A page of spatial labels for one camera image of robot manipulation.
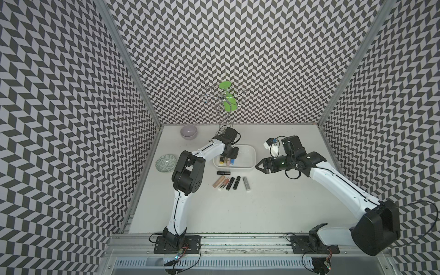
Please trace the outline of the white plastic storage box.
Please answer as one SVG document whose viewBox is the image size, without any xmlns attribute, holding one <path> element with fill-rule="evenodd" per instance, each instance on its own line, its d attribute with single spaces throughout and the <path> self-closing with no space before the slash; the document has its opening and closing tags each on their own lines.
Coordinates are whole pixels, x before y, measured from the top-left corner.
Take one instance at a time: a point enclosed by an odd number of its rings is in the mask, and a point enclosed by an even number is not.
<svg viewBox="0 0 440 275">
<path fill-rule="evenodd" d="M 232 170 L 252 170 L 257 164 L 256 151 L 254 147 L 250 145 L 239 144 L 238 157 L 235 159 L 234 165 L 229 167 L 226 164 L 220 164 L 220 156 L 213 159 L 212 163 L 218 169 L 232 169 Z"/>
</svg>

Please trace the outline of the silver lipstick tube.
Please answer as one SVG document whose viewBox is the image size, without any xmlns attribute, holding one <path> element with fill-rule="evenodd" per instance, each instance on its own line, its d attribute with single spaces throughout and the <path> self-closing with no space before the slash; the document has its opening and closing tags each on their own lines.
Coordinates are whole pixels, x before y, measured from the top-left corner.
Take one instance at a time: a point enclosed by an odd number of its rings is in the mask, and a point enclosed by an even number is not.
<svg viewBox="0 0 440 275">
<path fill-rule="evenodd" d="M 250 184 L 249 184 L 247 177 L 244 176 L 243 181 L 244 181 L 246 191 L 251 191 Z"/>
</svg>

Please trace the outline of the black lipstick with gold band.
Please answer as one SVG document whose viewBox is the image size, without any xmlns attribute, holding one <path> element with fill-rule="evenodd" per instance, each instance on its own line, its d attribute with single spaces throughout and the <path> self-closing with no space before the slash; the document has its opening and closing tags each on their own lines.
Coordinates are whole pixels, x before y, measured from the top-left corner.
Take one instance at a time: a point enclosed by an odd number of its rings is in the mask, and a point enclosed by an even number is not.
<svg viewBox="0 0 440 275">
<path fill-rule="evenodd" d="M 236 180 L 235 180 L 235 183 L 233 186 L 233 190 L 237 190 L 240 180 L 241 180 L 240 176 L 236 177 Z"/>
</svg>

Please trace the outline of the black lipstick with silver band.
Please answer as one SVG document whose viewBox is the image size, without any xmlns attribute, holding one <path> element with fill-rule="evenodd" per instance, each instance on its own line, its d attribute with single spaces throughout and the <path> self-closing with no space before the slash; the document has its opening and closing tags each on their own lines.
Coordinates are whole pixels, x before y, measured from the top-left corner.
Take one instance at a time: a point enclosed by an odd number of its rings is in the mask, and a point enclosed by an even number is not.
<svg viewBox="0 0 440 275">
<path fill-rule="evenodd" d="M 228 185 L 227 185 L 227 187 L 226 187 L 227 190 L 230 190 L 230 189 L 231 189 L 231 187 L 232 187 L 234 181 L 235 181 L 235 178 L 234 178 L 234 177 L 231 177 L 230 180 L 229 180 L 229 182 L 228 182 Z"/>
</svg>

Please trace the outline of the pink and silver lipstick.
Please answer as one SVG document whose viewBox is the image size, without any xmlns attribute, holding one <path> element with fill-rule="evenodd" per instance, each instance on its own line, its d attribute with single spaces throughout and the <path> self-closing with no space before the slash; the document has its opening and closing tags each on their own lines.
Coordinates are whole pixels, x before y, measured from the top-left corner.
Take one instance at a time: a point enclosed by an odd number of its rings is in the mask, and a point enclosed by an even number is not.
<svg viewBox="0 0 440 275">
<path fill-rule="evenodd" d="M 219 189 L 225 188 L 230 182 L 230 178 L 225 178 L 219 185 Z"/>
</svg>

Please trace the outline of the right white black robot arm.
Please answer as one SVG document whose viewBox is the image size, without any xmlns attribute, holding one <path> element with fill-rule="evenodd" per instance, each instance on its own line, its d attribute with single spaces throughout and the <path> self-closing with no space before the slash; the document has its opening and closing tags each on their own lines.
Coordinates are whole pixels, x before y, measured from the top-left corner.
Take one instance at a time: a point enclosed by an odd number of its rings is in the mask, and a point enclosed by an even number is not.
<svg viewBox="0 0 440 275">
<path fill-rule="evenodd" d="M 255 168 L 264 174 L 298 171 L 325 187 L 357 219 L 348 226 L 329 227 L 321 223 L 308 233 L 310 252 L 322 253 L 332 246 L 356 246 L 369 256 L 376 256 L 401 237 L 399 207 L 391 200 L 382 201 L 339 173 L 318 152 L 307 152 L 298 136 L 269 138 L 264 147 L 270 157 Z"/>
</svg>

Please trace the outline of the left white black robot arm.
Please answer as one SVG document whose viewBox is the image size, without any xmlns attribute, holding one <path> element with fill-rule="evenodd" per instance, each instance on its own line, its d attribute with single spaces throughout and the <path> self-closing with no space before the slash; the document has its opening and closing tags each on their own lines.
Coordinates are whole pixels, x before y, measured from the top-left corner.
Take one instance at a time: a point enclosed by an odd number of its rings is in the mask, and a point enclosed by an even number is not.
<svg viewBox="0 0 440 275">
<path fill-rule="evenodd" d="M 184 244 L 187 232 L 187 203 L 202 184 L 206 162 L 217 156 L 236 159 L 239 152 L 236 143 L 240 139 L 241 134 L 237 130 L 226 127 L 202 148 L 193 152 L 181 152 L 171 177 L 174 189 L 173 211 L 162 233 L 167 245 L 178 250 Z"/>
</svg>

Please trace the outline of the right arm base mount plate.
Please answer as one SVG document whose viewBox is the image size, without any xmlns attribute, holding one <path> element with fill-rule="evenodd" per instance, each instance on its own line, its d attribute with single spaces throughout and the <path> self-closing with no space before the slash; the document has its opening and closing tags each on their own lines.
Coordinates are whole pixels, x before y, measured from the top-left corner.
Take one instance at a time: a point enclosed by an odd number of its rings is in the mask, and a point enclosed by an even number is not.
<svg viewBox="0 0 440 275">
<path fill-rule="evenodd" d="M 311 241 L 309 236 L 287 236 L 287 240 L 291 243 L 293 254 L 340 254 L 338 246 L 324 245 L 321 241 Z"/>
</svg>

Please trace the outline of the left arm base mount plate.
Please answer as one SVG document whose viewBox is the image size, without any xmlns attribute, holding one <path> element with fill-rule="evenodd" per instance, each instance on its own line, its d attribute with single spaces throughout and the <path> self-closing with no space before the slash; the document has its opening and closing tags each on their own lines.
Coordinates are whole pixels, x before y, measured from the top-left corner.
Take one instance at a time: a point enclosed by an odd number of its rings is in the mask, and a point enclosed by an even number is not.
<svg viewBox="0 0 440 275">
<path fill-rule="evenodd" d="M 163 236 L 159 236 L 155 242 L 154 254 L 176 255 L 180 250 L 185 254 L 199 254 L 201 238 L 202 236 L 189 235 L 177 241 L 167 241 Z"/>
</svg>

